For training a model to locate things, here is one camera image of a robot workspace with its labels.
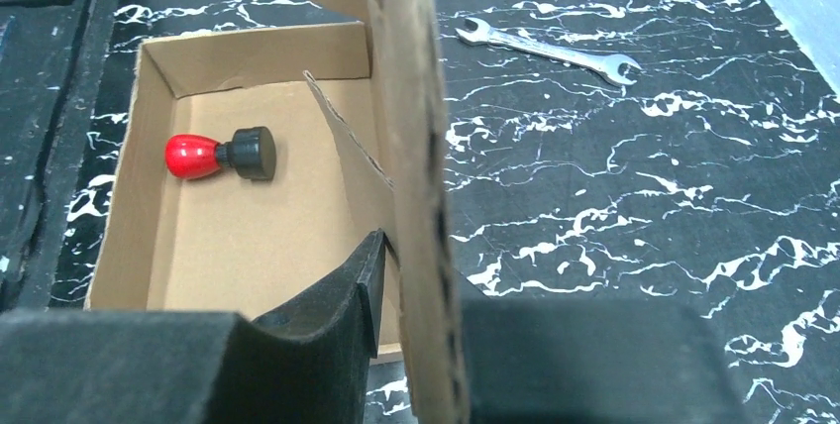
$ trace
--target metal wrench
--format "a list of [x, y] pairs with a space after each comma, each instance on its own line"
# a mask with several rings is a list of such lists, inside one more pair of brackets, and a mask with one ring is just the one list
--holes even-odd
[[506, 46], [525, 53], [537, 54], [574, 65], [586, 67], [599, 73], [607, 82], [613, 85], [633, 85], [635, 80], [628, 79], [619, 72], [622, 64], [642, 69], [638, 62], [625, 54], [596, 55], [581, 53], [580, 51], [539, 43], [519, 36], [502, 33], [486, 21], [479, 18], [466, 18], [466, 29], [455, 29], [461, 41], [470, 46], [493, 45]]

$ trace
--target red handle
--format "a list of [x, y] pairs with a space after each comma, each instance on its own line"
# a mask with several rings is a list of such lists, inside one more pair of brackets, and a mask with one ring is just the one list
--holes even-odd
[[220, 169], [216, 161], [219, 143], [200, 135], [176, 135], [166, 142], [166, 167], [183, 179], [207, 176]]

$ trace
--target black rubber end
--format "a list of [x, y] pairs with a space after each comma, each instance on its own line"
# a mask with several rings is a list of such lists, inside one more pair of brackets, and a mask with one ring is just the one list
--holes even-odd
[[226, 160], [242, 178], [274, 179], [277, 168], [277, 149], [267, 127], [239, 129], [234, 139], [225, 144]]

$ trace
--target table surface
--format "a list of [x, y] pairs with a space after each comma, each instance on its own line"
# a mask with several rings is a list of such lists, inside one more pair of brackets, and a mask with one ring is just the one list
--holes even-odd
[[[85, 87], [90, 48], [85, 35], [100, 40], [111, 23], [90, 23], [93, 0], [37, 9], [0, 6], [0, 26], [7, 26], [0, 53], [0, 276], [16, 271], [28, 256], [30, 284], [46, 297], [63, 233], [64, 206], [75, 185], [89, 112], [79, 108], [78, 94], [96, 95], [95, 80]], [[41, 218], [41, 224], [35, 219]], [[38, 233], [46, 233], [48, 257], [31, 254]]]
[[[763, 0], [437, 0], [456, 263], [487, 295], [677, 300], [708, 319], [755, 422], [836, 422], [838, 99]], [[149, 37], [322, 23], [307, 0], [105, 0], [98, 88], [51, 306], [80, 306]], [[466, 16], [639, 82], [468, 47]], [[399, 365], [367, 422], [411, 421]]]

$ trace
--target cardboard box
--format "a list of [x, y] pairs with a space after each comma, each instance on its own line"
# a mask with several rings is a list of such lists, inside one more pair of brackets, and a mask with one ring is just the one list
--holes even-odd
[[[421, 420], [467, 422], [432, 0], [313, 1], [362, 22], [142, 44], [87, 306], [253, 318], [382, 228], [399, 271], [391, 261], [380, 355], [402, 343]], [[274, 181], [166, 171], [171, 135], [257, 125], [277, 142]]]

